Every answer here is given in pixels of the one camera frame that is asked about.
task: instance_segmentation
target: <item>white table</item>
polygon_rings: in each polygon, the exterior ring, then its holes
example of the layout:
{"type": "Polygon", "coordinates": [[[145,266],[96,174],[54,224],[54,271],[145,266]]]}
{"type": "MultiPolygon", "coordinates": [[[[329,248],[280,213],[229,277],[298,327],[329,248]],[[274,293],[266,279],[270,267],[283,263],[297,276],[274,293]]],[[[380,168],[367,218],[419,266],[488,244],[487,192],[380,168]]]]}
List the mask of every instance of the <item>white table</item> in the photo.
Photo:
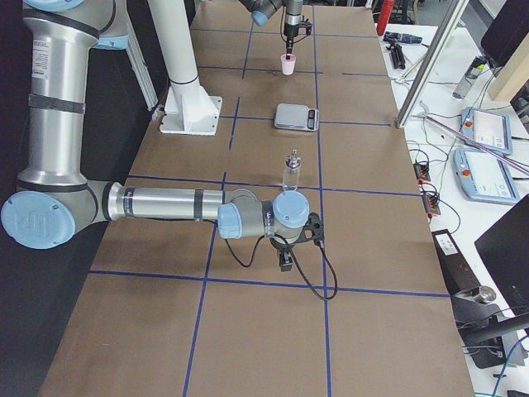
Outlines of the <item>white table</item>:
{"type": "MultiPolygon", "coordinates": [[[[435,26],[406,26],[406,25],[388,25],[387,31],[396,31],[399,33],[408,33],[415,36],[421,36],[423,43],[429,45],[431,39],[435,35],[435,26]]],[[[393,94],[400,108],[406,98],[409,86],[412,81],[409,81],[409,85],[398,84],[396,80],[407,72],[408,68],[417,62],[427,51],[427,48],[423,45],[403,45],[403,53],[406,57],[405,70],[394,69],[389,56],[389,51],[386,50],[388,43],[382,41],[380,38],[381,47],[384,53],[384,61],[388,70],[389,77],[392,81],[393,94]]],[[[472,59],[481,55],[478,47],[475,45],[472,37],[465,28],[457,28],[447,47],[441,53],[440,59],[430,77],[431,82],[437,83],[454,83],[454,84],[427,84],[423,94],[422,101],[427,105],[429,112],[437,113],[443,116],[454,116],[460,114],[462,110],[469,106],[479,106],[482,96],[480,95],[482,88],[489,81],[492,76],[492,72],[488,71],[479,76],[478,80],[469,91],[465,99],[455,99],[452,97],[455,84],[459,82],[461,76],[469,67],[472,59]]],[[[410,73],[406,80],[413,80],[419,67],[416,67],[413,72],[410,73]]],[[[529,134],[525,130],[524,126],[518,119],[516,113],[512,109],[509,103],[498,103],[490,99],[485,94],[483,109],[496,109],[501,108],[498,111],[509,116],[512,135],[524,138],[529,138],[529,134]]],[[[424,108],[417,105],[412,114],[419,114],[424,112],[424,108]]],[[[442,118],[436,117],[441,122],[454,129],[459,129],[460,118],[442,118]]],[[[424,127],[426,133],[423,130],[423,120],[419,118],[411,119],[406,127],[405,133],[408,140],[408,146],[410,149],[420,148],[425,151],[430,161],[432,160],[445,160],[446,156],[430,145],[428,142],[438,146],[444,152],[449,152],[454,137],[447,131],[441,130],[439,127],[433,126],[429,122],[425,122],[424,127]]],[[[461,141],[457,141],[454,147],[463,146],[461,141]]],[[[513,142],[513,155],[511,156],[515,160],[519,160],[529,163],[529,142],[527,141],[514,141],[513,142]]],[[[410,152],[412,160],[416,158],[417,152],[410,152]]],[[[418,160],[425,160],[423,154],[419,154],[418,160]]],[[[461,224],[457,232],[453,234],[457,245],[460,247],[461,252],[465,256],[465,259],[469,262],[472,270],[478,277],[482,285],[489,285],[496,291],[498,288],[491,279],[487,270],[484,267],[478,252],[475,249],[474,242],[498,219],[502,217],[510,208],[509,205],[492,204],[492,203],[481,203],[477,201],[469,200],[463,191],[461,190],[458,181],[455,177],[455,168],[452,164],[450,156],[449,161],[446,163],[446,169],[444,162],[433,162],[430,164],[430,176],[431,182],[438,189],[441,189],[441,199],[446,201],[452,206],[460,215],[461,224]]],[[[515,170],[512,170],[513,177],[522,177],[515,170]]],[[[521,197],[529,194],[529,181],[518,181],[515,182],[517,190],[521,197]]],[[[431,220],[430,228],[432,231],[448,229],[449,231],[455,230],[458,223],[457,216],[454,212],[441,204],[441,216],[434,217],[431,220]]],[[[501,294],[495,302],[501,309],[508,307],[504,298],[501,294]]],[[[510,317],[512,313],[510,311],[505,312],[505,315],[510,317]]],[[[525,333],[519,333],[519,337],[525,335],[525,333]]],[[[526,349],[529,347],[527,340],[523,345],[526,349]]],[[[498,374],[501,367],[493,367],[485,370],[477,368],[472,359],[467,356],[467,363],[469,367],[469,373],[472,378],[474,390],[476,393],[491,394],[493,391],[496,378],[493,374],[498,374]]],[[[497,395],[506,395],[506,390],[518,390],[525,393],[529,393],[529,360],[526,360],[525,366],[509,367],[506,371],[507,377],[502,380],[502,383],[498,389],[497,395]]]]}

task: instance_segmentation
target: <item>blue cable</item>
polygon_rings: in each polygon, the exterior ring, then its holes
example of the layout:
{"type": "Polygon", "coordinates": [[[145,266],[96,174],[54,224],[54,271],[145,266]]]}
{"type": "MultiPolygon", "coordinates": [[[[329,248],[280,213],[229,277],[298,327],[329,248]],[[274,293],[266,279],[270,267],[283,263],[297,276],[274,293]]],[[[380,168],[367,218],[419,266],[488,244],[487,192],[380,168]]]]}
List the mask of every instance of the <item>blue cable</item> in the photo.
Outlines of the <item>blue cable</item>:
{"type": "Polygon", "coordinates": [[[496,396],[496,392],[498,391],[498,387],[499,387],[499,384],[501,383],[502,381],[502,378],[503,378],[503,374],[505,373],[505,370],[507,369],[507,365],[509,363],[509,360],[511,359],[511,356],[512,354],[514,353],[514,349],[516,349],[516,347],[522,343],[523,341],[525,341],[526,339],[528,338],[528,336],[526,335],[525,337],[522,337],[520,339],[518,339],[518,342],[516,342],[514,344],[513,347],[511,347],[511,350],[509,351],[509,354],[507,354],[507,358],[505,358],[505,363],[503,364],[503,368],[502,368],[502,371],[499,373],[499,377],[498,377],[498,380],[496,381],[496,385],[494,386],[494,391],[492,393],[492,396],[496,396]]]}

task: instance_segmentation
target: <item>blue joint cap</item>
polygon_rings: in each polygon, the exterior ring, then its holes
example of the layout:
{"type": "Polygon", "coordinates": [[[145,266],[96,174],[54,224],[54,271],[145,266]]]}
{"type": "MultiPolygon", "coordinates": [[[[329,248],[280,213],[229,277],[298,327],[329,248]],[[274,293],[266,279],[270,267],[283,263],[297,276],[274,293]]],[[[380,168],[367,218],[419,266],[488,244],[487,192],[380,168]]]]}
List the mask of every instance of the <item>blue joint cap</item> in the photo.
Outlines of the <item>blue joint cap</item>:
{"type": "Polygon", "coordinates": [[[308,213],[307,198],[296,190],[282,192],[274,200],[275,218],[286,227],[303,227],[307,223],[308,213]]]}
{"type": "Polygon", "coordinates": [[[84,0],[24,0],[24,3],[28,6],[49,12],[68,11],[77,7],[82,2],[84,0]]]}
{"type": "Polygon", "coordinates": [[[19,244],[53,248],[75,234],[72,213],[58,199],[29,190],[15,193],[2,206],[2,225],[19,244]]]}
{"type": "Polygon", "coordinates": [[[222,238],[241,238],[242,221],[234,203],[223,204],[217,210],[218,231],[222,238]]]}
{"type": "Polygon", "coordinates": [[[129,35],[117,37],[100,37],[94,46],[99,50],[125,50],[129,46],[129,35]]]}
{"type": "Polygon", "coordinates": [[[264,26],[269,20],[269,18],[261,11],[253,11],[251,13],[251,19],[257,26],[264,26]]]}

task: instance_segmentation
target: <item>red tube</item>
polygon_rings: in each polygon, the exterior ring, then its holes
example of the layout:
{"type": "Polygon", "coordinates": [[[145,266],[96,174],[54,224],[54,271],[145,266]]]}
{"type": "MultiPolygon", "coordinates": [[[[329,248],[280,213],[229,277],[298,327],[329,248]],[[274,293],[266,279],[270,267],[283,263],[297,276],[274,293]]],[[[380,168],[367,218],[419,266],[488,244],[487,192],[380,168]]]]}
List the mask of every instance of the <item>red tube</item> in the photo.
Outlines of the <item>red tube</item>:
{"type": "Polygon", "coordinates": [[[386,31],[386,26],[388,25],[389,17],[391,16],[394,5],[395,0],[384,0],[384,4],[380,10],[379,23],[377,24],[377,34],[379,36],[383,35],[386,31]]]}

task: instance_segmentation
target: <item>pink cup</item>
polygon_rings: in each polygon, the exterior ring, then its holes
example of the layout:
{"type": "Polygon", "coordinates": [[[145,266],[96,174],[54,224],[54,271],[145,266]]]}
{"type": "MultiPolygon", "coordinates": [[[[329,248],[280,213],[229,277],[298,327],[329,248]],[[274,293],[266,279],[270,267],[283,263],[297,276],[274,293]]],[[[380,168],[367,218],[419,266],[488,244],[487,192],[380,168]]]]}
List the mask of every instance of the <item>pink cup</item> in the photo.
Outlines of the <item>pink cup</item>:
{"type": "Polygon", "coordinates": [[[281,55],[281,70],[283,74],[288,76],[294,73],[294,66],[296,65],[296,55],[290,54],[290,59],[287,60],[287,55],[281,55]]]}

